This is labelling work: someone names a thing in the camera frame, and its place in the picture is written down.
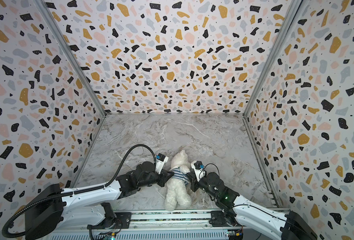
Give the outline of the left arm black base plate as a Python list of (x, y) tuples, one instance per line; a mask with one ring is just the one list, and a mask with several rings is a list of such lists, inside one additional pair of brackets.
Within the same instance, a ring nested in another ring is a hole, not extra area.
[(112, 212), (105, 213), (103, 219), (97, 224), (88, 225), (88, 230), (107, 230), (107, 229), (128, 229), (131, 223), (131, 212)]

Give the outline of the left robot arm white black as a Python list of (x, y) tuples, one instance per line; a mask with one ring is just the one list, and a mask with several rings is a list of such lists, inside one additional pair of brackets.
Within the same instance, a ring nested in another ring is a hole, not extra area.
[(134, 195), (143, 187), (164, 187), (173, 175), (174, 172), (158, 169), (152, 162), (144, 162), (135, 170), (118, 176), (108, 186), (65, 189), (68, 196), (45, 201), (60, 189), (53, 185), (35, 198), (38, 205), (25, 212), (25, 238), (37, 240), (55, 229), (79, 225), (87, 225), (89, 230), (123, 229), (130, 218), (119, 217), (111, 202)]

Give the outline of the white fluffy teddy bear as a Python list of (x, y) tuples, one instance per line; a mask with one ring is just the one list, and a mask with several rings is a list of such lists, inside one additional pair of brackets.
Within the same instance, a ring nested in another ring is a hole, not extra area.
[[(185, 174), (190, 172), (191, 164), (185, 150), (177, 153), (171, 162), (171, 169), (180, 167)], [(177, 179), (169, 179), (167, 181), (167, 195), (165, 200), (166, 211), (173, 212), (177, 205), (183, 209), (191, 206), (191, 197), (187, 192), (187, 185)]]

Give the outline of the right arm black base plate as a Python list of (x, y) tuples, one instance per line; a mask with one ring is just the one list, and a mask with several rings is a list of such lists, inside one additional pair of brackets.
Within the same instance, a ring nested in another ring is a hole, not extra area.
[(210, 212), (209, 224), (213, 227), (240, 227), (236, 220), (236, 214), (233, 211), (225, 212), (223, 210)]

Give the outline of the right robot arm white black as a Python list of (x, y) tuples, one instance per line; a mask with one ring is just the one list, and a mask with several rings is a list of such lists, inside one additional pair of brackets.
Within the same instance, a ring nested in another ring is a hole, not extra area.
[(247, 226), (272, 240), (316, 240), (317, 234), (296, 212), (287, 214), (265, 208), (248, 200), (238, 192), (225, 186), (215, 172), (209, 174), (187, 174), (190, 188), (207, 193), (215, 205), (222, 210), (227, 224)]

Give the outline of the blue white striped knit sweater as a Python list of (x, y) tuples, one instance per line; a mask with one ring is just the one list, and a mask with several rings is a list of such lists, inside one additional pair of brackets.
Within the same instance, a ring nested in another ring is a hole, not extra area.
[(174, 173), (172, 179), (180, 180), (185, 185), (188, 185), (190, 183), (187, 175), (181, 171), (180, 167), (171, 169), (171, 172)]

